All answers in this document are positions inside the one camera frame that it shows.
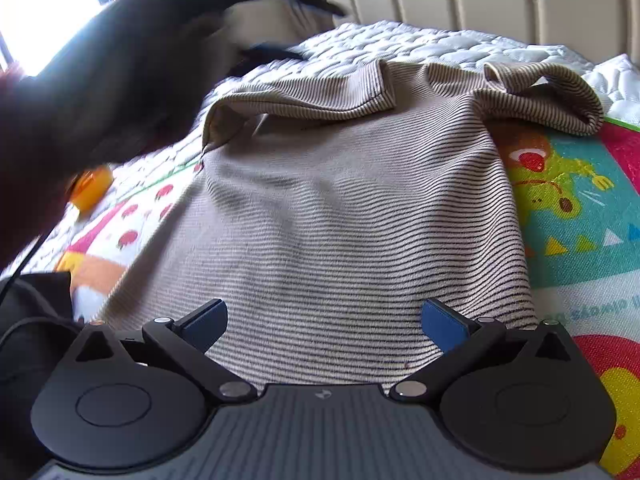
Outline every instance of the window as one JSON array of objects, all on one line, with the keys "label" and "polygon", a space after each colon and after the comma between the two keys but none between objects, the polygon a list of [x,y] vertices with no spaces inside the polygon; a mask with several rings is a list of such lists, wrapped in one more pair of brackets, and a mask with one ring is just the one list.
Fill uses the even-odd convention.
[{"label": "window", "polygon": [[36,75],[99,11],[98,0],[0,0],[0,31],[14,59]]}]

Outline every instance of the metal screw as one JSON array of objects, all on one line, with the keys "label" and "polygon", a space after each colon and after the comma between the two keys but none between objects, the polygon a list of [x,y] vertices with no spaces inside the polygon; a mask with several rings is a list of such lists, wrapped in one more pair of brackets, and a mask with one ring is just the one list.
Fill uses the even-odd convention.
[{"label": "metal screw", "polygon": [[396,392],[403,397],[420,397],[427,392],[427,387],[420,381],[402,381],[396,384]]},{"label": "metal screw", "polygon": [[251,391],[251,386],[244,381],[230,381],[220,386],[220,393],[225,397],[237,399],[244,397]]}]

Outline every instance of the mattress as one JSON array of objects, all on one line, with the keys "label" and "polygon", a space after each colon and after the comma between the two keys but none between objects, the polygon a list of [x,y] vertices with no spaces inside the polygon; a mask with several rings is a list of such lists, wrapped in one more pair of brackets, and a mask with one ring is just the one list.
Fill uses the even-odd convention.
[{"label": "mattress", "polygon": [[[220,94],[245,82],[270,82],[296,75],[347,74],[373,59],[440,62],[468,70],[480,70],[488,61],[554,62],[571,68],[594,88],[609,118],[640,128],[640,71],[625,54],[593,64],[563,45],[530,45],[474,30],[452,32],[397,22],[346,23],[304,41],[294,50],[307,60],[274,61],[241,79],[224,81],[206,97],[193,130],[183,140],[114,168],[114,183],[95,210],[79,219],[76,209],[68,206],[64,218],[27,264],[25,272],[53,270],[64,249],[87,224],[118,202],[193,162],[200,154],[202,123],[210,104]],[[2,275],[13,272],[25,254],[19,255]]]}]

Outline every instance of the yellow triangle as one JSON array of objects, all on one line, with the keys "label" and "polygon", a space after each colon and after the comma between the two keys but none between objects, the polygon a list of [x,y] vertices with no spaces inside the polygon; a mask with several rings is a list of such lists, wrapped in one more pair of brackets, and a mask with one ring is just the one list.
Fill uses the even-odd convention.
[{"label": "yellow triangle", "polygon": [[578,253],[587,253],[588,251],[596,250],[596,244],[594,244],[586,236],[578,235],[578,241],[575,245],[575,250]]},{"label": "yellow triangle", "polygon": [[546,241],[545,256],[554,256],[555,254],[565,254],[568,252],[569,250],[555,238],[550,237],[549,240]]}]

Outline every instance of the black fabric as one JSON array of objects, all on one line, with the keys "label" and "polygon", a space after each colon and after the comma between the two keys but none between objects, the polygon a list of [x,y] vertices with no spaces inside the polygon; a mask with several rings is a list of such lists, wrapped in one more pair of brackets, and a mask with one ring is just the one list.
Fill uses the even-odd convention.
[{"label": "black fabric", "polygon": [[[27,317],[72,319],[68,272],[18,278],[0,304],[0,336]],[[52,324],[20,327],[0,348],[0,478],[29,478],[50,460],[31,429],[30,412],[40,389],[74,336]]]}]

